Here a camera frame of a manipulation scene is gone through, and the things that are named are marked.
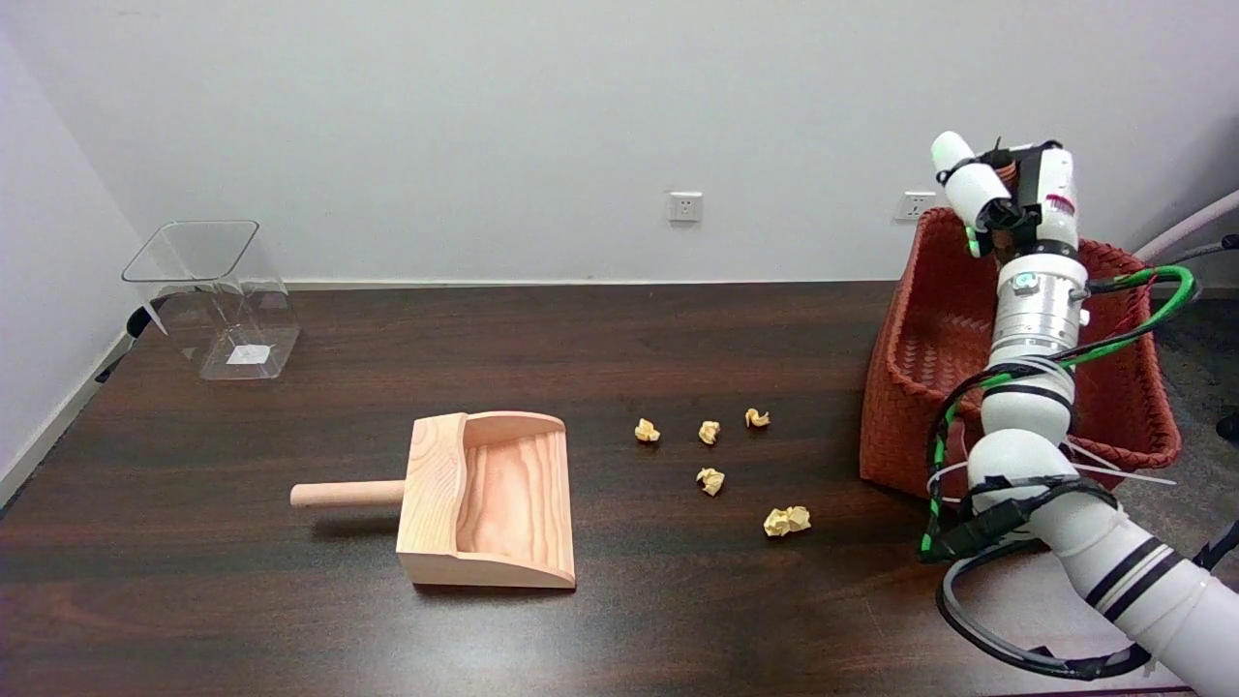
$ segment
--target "gray floor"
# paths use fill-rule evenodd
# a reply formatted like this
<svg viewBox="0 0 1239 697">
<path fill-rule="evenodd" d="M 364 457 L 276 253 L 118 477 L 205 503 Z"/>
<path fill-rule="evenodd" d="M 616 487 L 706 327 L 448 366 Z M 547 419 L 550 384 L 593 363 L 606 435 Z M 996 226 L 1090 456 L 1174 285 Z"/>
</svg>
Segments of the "gray floor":
<svg viewBox="0 0 1239 697">
<path fill-rule="evenodd" d="M 1239 517 L 1239 446 L 1214 432 L 1239 409 L 1239 300 L 1201 300 L 1157 329 L 1162 373 L 1183 453 L 1158 474 L 1178 487 L 1127 482 L 1131 519 L 1186 556 Z M 1239 573 L 1239 552 L 1219 571 Z"/>
</svg>

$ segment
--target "plastic bin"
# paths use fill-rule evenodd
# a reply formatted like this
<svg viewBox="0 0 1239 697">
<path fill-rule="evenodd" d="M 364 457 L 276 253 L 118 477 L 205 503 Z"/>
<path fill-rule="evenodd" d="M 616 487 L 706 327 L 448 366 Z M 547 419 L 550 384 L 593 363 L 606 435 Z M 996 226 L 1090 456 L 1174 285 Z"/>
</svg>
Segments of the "plastic bin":
<svg viewBox="0 0 1239 697">
<path fill-rule="evenodd" d="M 301 331 L 254 220 L 169 223 L 121 277 L 203 380 L 279 376 Z"/>
</svg>

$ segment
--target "wall outlet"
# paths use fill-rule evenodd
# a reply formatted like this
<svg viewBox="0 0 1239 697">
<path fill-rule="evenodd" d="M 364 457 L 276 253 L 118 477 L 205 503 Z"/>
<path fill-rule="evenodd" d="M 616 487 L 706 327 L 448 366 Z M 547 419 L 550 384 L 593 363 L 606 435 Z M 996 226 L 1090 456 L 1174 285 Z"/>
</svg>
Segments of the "wall outlet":
<svg viewBox="0 0 1239 697">
<path fill-rule="evenodd" d="M 667 219 L 676 223 L 701 222 L 700 191 L 672 191 L 667 194 Z"/>
<path fill-rule="evenodd" d="M 904 191 L 900 207 L 895 210 L 898 222 L 917 222 L 921 213 L 933 208 L 937 194 L 933 191 Z"/>
</svg>

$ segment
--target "dark wood table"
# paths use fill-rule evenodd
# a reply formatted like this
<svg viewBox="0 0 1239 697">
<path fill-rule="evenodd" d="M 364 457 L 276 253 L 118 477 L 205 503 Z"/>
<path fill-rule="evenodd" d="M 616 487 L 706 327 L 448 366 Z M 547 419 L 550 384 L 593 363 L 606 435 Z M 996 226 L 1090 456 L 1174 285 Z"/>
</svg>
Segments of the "dark wood table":
<svg viewBox="0 0 1239 697">
<path fill-rule="evenodd" d="M 857 480 L 891 284 L 299 292 L 282 376 L 208 384 L 147 331 L 0 521 L 0 692 L 1010 695 L 1041 678 L 958 638 L 918 566 L 923 501 Z M 5 399 L 20 399 L 7 395 Z M 746 432 L 748 407 L 773 425 Z M 575 593 L 422 588 L 396 514 L 307 513 L 300 482 L 396 479 L 413 421 L 567 425 Z M 633 439 L 639 417 L 663 432 Z M 715 448 L 696 438 L 724 425 Z M 701 467 L 727 475 L 711 499 Z M 768 540 L 772 508 L 813 529 Z M 1049 556 L 969 584 L 1059 655 L 1121 635 Z"/>
</svg>

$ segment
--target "wooden handle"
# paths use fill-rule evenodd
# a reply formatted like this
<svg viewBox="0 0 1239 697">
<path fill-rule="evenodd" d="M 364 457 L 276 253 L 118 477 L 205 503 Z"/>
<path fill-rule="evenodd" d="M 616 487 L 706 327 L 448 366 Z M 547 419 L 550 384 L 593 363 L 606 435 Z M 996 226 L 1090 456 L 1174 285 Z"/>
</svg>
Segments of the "wooden handle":
<svg viewBox="0 0 1239 697">
<path fill-rule="evenodd" d="M 289 494 L 294 509 L 339 509 L 343 506 L 399 506 L 404 482 L 338 482 L 299 484 Z"/>
</svg>

